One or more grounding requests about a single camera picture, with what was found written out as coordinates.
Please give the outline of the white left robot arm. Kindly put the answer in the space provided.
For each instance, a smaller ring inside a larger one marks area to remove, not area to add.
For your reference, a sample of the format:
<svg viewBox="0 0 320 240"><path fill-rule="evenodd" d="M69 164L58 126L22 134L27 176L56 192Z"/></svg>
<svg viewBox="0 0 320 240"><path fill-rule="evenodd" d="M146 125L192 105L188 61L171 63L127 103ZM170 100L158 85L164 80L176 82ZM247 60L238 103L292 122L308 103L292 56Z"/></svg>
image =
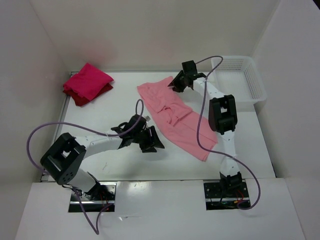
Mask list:
<svg viewBox="0 0 320 240"><path fill-rule="evenodd" d="M82 161L106 151L119 150L137 144L142 153L155 153L164 149L155 127L135 114L128 122L112 127L107 133L74 137L63 133L40 160L43 168L60 186L69 185L81 191L89 200L107 199L108 189L91 173L81 169Z"/></svg>

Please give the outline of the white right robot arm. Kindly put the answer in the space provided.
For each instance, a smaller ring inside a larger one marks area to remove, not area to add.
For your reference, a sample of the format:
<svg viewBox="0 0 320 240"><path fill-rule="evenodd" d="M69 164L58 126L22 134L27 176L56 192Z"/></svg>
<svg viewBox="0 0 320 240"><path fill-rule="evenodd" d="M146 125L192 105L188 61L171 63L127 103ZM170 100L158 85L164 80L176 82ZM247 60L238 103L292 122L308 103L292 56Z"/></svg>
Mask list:
<svg viewBox="0 0 320 240"><path fill-rule="evenodd" d="M182 93L185 88L203 96L201 109L204 110L208 101L208 124L210 129L222 140L223 158L220 162L219 191L220 198L232 196L242 184L242 174L236 162L235 129L238 123L235 97L218 90L208 82L208 77L198 72L193 60L182 63L182 70L168 84L177 93Z"/></svg>

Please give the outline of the light pink t shirt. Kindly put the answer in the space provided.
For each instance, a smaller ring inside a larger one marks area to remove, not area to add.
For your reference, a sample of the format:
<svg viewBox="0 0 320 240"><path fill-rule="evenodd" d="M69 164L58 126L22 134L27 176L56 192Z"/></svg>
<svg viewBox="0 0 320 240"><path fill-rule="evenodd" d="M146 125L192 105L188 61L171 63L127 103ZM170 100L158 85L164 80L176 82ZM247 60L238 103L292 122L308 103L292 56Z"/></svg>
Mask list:
<svg viewBox="0 0 320 240"><path fill-rule="evenodd" d="M137 91L160 132L200 161L205 162L209 152L200 148L197 142L199 114L174 92L169 83L172 76L158 82L139 85Z"/></svg>

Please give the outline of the magenta t shirt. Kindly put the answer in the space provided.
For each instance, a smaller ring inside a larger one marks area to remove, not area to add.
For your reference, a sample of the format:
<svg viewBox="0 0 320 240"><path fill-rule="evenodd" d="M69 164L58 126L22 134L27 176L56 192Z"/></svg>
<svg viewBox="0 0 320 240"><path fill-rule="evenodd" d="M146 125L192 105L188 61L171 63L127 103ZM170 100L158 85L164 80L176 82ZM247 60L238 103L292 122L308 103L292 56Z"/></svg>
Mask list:
<svg viewBox="0 0 320 240"><path fill-rule="evenodd" d="M86 63L82 69L63 84L63 90L72 90L80 97L94 100L98 92L114 79L97 67Z"/></svg>

